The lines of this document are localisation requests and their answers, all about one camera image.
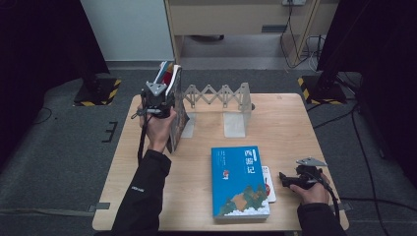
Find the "expandable metal bookend rack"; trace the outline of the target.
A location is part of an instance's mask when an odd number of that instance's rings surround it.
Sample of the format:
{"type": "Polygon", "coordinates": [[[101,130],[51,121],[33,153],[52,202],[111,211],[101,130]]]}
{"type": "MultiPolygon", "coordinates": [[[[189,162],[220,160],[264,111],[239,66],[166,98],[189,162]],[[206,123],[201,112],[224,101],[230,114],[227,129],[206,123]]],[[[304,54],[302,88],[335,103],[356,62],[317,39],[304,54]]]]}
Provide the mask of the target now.
{"type": "Polygon", "coordinates": [[[197,105],[202,101],[206,105],[219,104],[221,106],[221,119],[225,138],[245,138],[247,127],[255,105],[252,103],[250,87],[248,83],[242,83],[237,90],[229,85],[223,85],[215,90],[211,85],[206,85],[199,90],[195,85],[190,85],[181,92],[180,98],[190,105],[189,117],[191,121],[186,125],[183,137],[191,138],[197,119],[197,105]]]}

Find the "light wooden desk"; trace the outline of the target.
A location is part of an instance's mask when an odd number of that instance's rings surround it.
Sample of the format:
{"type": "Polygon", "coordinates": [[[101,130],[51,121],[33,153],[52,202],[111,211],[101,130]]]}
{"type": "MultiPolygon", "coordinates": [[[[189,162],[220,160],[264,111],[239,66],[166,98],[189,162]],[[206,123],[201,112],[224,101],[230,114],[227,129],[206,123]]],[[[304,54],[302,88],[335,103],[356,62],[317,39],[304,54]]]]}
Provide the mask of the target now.
{"type": "Polygon", "coordinates": [[[339,0],[164,0],[173,54],[181,60],[186,35],[280,33],[289,63],[301,61],[307,38],[328,32],[339,0]]]}

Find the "person's left hand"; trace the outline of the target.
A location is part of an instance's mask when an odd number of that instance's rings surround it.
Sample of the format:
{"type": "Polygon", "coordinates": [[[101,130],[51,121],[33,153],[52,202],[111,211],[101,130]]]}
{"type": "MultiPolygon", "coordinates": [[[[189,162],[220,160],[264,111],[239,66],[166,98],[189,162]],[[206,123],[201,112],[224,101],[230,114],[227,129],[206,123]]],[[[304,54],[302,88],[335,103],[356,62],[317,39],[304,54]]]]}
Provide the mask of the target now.
{"type": "Polygon", "coordinates": [[[167,118],[158,119],[149,114],[147,115],[147,118],[140,118],[140,126],[147,126],[147,136],[149,138],[148,149],[164,152],[170,136],[171,124],[176,118],[176,115],[176,111],[171,108],[170,116],[167,118]]]}

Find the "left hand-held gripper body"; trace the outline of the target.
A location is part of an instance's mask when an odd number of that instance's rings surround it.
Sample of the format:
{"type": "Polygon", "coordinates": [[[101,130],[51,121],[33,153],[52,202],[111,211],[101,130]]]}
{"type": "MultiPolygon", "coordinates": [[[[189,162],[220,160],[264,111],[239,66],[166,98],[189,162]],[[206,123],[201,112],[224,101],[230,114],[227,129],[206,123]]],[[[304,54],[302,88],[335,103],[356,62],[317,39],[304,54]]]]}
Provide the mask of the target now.
{"type": "Polygon", "coordinates": [[[141,93],[143,110],[157,118],[170,116],[170,109],[174,106],[172,85],[165,83],[146,82],[146,88],[141,93]]]}

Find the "hazard striped stand base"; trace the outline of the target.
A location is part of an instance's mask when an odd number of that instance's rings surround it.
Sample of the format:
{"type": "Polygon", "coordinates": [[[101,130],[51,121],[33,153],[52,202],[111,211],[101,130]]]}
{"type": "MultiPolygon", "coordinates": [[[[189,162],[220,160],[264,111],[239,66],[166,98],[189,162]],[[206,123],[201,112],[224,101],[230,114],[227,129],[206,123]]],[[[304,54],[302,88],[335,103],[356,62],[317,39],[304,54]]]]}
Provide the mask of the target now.
{"type": "Polygon", "coordinates": [[[109,105],[113,101],[120,84],[119,79],[97,79],[94,86],[83,83],[74,98],[74,105],[109,105]]]}
{"type": "Polygon", "coordinates": [[[320,76],[302,76],[297,80],[308,104],[344,104],[346,96],[337,84],[324,85],[320,76]]]}

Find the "person's right hand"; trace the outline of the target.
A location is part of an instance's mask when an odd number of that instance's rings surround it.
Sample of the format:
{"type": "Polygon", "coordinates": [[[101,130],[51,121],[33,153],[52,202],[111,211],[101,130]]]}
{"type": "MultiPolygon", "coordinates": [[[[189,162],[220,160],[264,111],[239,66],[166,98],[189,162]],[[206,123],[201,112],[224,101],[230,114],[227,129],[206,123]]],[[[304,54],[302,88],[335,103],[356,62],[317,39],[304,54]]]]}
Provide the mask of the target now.
{"type": "Polygon", "coordinates": [[[305,190],[299,186],[291,185],[290,189],[301,197],[301,203],[307,204],[328,204],[328,190],[321,183],[316,183],[313,187],[305,190]]]}

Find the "black floor tape mark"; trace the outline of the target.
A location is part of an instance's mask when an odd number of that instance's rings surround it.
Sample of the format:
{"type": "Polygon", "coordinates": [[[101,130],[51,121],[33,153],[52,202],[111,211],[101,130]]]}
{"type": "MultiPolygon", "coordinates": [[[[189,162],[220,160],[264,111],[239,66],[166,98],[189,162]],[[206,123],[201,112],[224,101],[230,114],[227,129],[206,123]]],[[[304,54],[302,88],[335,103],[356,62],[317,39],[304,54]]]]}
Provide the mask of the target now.
{"type": "Polygon", "coordinates": [[[114,134],[117,130],[118,122],[117,121],[111,121],[109,124],[112,126],[110,129],[106,129],[105,133],[108,135],[106,140],[102,140],[102,143],[111,143],[114,137],[114,134]]]}

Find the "long grey tape strip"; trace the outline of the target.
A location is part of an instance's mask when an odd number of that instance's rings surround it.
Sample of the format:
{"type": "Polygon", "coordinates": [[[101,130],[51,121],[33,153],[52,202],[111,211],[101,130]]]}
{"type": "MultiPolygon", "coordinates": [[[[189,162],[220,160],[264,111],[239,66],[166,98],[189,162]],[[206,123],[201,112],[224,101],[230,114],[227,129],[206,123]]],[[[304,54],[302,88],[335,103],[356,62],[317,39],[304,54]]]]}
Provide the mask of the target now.
{"type": "Polygon", "coordinates": [[[92,217],[94,212],[51,208],[0,208],[0,213],[37,213],[45,215],[92,217]]]}

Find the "white cabinet panel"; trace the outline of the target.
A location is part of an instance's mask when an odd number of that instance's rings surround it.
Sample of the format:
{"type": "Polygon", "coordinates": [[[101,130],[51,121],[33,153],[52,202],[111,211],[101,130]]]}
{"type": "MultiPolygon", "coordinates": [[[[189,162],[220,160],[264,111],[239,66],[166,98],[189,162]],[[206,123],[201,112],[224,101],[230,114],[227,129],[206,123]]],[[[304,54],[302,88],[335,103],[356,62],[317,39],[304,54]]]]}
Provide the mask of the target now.
{"type": "Polygon", "coordinates": [[[172,60],[164,0],[81,0],[106,61],[172,60]]]}

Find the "thick blue book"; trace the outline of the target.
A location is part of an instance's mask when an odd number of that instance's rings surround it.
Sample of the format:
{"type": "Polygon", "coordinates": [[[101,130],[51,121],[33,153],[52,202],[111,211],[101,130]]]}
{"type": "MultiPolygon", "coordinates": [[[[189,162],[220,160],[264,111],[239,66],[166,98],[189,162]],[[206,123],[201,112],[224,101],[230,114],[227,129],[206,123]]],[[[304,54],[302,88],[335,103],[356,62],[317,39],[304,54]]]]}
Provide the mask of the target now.
{"type": "Polygon", "coordinates": [[[270,209],[257,146],[211,149],[214,219],[266,219],[270,209]]]}

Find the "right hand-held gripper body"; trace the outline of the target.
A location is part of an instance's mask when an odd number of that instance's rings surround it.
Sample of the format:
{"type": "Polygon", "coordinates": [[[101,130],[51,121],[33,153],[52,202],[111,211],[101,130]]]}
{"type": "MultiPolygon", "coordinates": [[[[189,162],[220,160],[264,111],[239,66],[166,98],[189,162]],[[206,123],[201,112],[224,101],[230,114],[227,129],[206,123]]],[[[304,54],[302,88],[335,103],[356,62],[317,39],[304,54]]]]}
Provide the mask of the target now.
{"type": "Polygon", "coordinates": [[[325,187],[328,185],[324,178],[321,176],[322,169],[318,169],[318,166],[327,167],[328,165],[313,157],[307,157],[297,160],[298,166],[296,167],[296,173],[299,177],[296,179],[295,185],[305,190],[309,190],[316,183],[320,183],[325,187]]]}

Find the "dark curtain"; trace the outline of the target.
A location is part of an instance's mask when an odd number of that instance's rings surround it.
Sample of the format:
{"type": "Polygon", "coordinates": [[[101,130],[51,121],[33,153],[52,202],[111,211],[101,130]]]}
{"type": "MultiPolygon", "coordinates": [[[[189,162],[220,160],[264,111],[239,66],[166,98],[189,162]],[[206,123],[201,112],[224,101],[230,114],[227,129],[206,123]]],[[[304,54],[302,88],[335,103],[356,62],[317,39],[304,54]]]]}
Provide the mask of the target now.
{"type": "Polygon", "coordinates": [[[107,71],[81,0],[0,0],[0,167],[49,89],[107,71]]]}
{"type": "Polygon", "coordinates": [[[339,0],[319,62],[363,77],[359,98],[405,176],[417,185],[417,0],[339,0]]]}

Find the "white caterpillar picture book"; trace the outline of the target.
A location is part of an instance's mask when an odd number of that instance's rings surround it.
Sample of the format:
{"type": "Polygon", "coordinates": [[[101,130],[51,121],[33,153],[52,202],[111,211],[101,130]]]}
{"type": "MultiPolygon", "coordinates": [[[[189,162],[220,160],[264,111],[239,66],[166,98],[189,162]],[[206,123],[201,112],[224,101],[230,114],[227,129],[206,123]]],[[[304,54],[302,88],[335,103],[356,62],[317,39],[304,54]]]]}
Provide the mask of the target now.
{"type": "Polygon", "coordinates": [[[264,180],[265,180],[268,201],[270,203],[275,203],[276,202],[276,194],[275,194],[275,191],[274,191],[274,186],[273,186],[272,178],[271,178],[271,175],[270,175],[270,171],[269,171],[269,168],[267,166],[263,166],[263,176],[264,176],[264,180]]]}

